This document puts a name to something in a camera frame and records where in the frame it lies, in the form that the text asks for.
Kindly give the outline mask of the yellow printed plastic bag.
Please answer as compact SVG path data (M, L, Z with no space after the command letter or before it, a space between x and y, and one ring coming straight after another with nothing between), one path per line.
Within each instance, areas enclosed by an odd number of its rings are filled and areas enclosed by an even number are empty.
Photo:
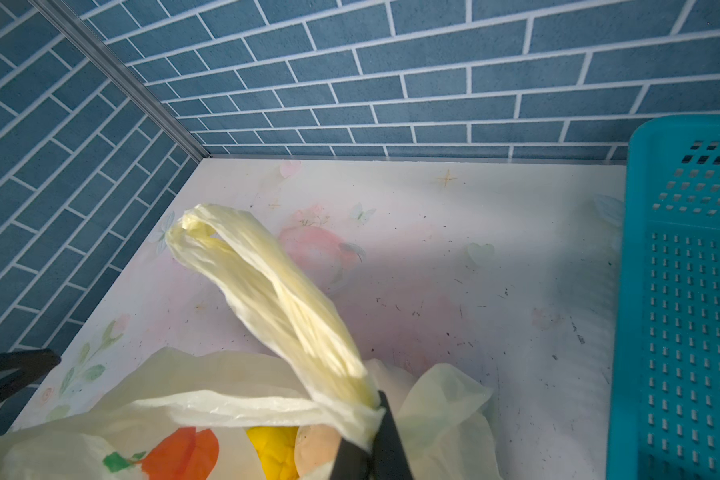
M495 479L493 393L449 364L365 361L334 304L250 213L187 211L166 242L265 347L153 354L89 412L0 437L0 479L266 479L246 431L325 424L370 455L383 391L414 479Z

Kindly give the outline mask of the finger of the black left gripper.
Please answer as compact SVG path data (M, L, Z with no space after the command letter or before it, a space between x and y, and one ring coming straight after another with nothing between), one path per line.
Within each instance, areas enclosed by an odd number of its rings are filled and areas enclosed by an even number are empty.
M47 375L61 362L51 349L0 353L0 403Z

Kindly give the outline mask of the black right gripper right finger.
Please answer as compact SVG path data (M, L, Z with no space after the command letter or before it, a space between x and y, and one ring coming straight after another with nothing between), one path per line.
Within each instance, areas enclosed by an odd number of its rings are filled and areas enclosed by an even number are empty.
M374 438L370 477L375 480L413 480L388 398L383 391L379 391L379 397L384 416Z

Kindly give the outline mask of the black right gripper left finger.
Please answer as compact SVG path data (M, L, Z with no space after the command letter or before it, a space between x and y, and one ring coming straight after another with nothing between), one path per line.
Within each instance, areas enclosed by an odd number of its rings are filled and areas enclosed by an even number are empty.
M368 480L371 455L357 445L342 440L329 476L330 480Z

